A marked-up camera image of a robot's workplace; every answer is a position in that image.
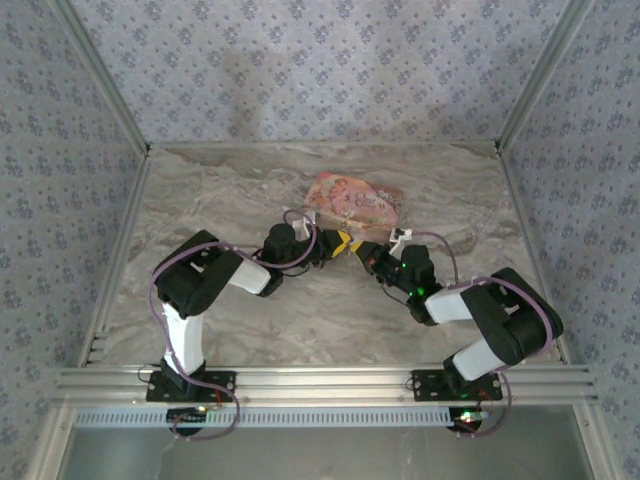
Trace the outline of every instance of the package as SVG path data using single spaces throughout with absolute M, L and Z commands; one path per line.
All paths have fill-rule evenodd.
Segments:
M 323 172 L 303 209 L 315 212 L 321 228 L 344 228 L 355 241 L 385 243 L 398 225 L 403 197 L 399 188 Z

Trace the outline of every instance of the metal bracket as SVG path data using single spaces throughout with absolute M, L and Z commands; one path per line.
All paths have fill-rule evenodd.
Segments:
M 235 393 L 236 372 L 205 370 L 201 382 L 213 383 Z M 147 387 L 147 402 L 150 403 L 231 403 L 229 395 L 208 388 L 199 388 L 191 398 L 167 378 L 162 372 L 153 372 Z
M 444 373 L 444 370 L 412 370 L 413 399 L 416 402 L 502 400 L 500 379 L 495 373 L 480 377 L 458 392 L 451 390 Z

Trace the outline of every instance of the patterned wallpaper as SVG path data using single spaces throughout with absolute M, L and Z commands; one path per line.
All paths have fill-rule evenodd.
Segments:
M 0 479 L 21 478 L 50 369 L 78 355 L 134 150 L 44 0 L 0 2 Z
M 585 20 L 508 160 L 578 361 L 640 478 L 640 4 Z
M 495 138 L 566 0 L 72 0 L 147 141 Z

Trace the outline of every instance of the marble surface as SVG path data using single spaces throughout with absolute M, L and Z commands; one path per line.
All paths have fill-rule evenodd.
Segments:
M 112 309 L 103 363 L 157 362 L 163 339 L 145 305 L 152 269 L 199 229 L 260 245 L 283 209 L 299 206 L 324 170 L 405 191 L 402 226 L 446 236 L 462 279 L 532 268 L 495 158 L 449 145 L 254 145 L 152 150 L 128 263 Z M 443 246 L 426 239 L 441 282 Z M 417 324 L 354 255 L 312 269 L 269 298 L 227 287 L 207 311 L 204 353 L 214 365 L 440 362 L 479 338 L 472 322 Z M 548 359 L 557 358 L 557 352 Z

